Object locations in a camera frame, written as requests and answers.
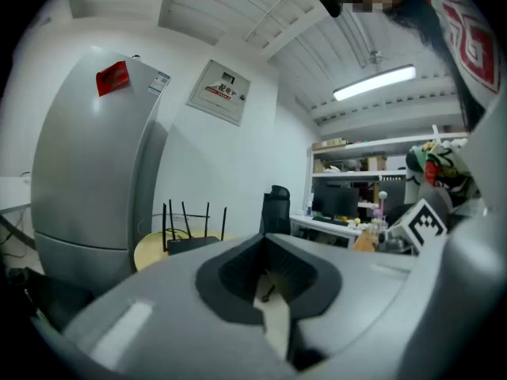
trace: floor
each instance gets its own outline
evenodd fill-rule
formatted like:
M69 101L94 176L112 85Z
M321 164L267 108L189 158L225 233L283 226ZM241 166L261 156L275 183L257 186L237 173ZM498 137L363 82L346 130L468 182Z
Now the floor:
M3 226L0 227L0 242L5 241L8 233L9 231ZM0 251L2 252L3 263L7 268L31 268L44 274L37 251L25 245L16 237L12 236L5 244L0 245Z
M288 305L280 295L274 291L268 302L262 302L271 282L267 275L262 275L257 284L257 294L253 306L264 313L266 327L266 339L273 346L276 353L282 359L287 355L288 334L289 334L289 310Z

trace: computer monitor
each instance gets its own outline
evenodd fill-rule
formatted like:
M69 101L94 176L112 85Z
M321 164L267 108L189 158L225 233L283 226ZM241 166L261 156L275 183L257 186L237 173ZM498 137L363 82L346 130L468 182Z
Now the computer monitor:
M383 204L384 215L405 204L405 180L380 181L379 186L381 192L387 193Z
M314 189L312 209L323 215L355 218L358 216L358 188L318 186Z

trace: chair leg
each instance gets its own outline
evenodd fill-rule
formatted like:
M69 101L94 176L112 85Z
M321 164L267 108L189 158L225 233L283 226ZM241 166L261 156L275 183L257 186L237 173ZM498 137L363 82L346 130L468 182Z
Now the chair leg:
M268 302L269 301L269 296L275 291L275 286L271 286L271 288L269 289L269 291L266 293L266 295L264 297L261 298L262 302Z

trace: red sticker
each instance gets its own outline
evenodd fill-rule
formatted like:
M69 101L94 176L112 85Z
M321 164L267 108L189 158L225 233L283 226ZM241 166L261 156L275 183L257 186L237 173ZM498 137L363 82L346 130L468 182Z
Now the red sticker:
M425 180L432 186L435 185L436 176L442 170L441 167L435 165L433 161L426 161L425 163Z
M102 72L98 72L95 79L97 80L98 95L104 96L116 87L128 82L127 64L124 60L116 62Z

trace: black chair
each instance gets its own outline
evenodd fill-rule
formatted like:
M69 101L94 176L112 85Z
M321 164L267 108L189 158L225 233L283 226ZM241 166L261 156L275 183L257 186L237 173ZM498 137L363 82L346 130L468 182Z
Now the black chair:
M271 192L264 194L261 216L261 234L291 234L291 193L282 186L271 186ZM269 296L275 291L271 286L264 297L263 302L269 301Z

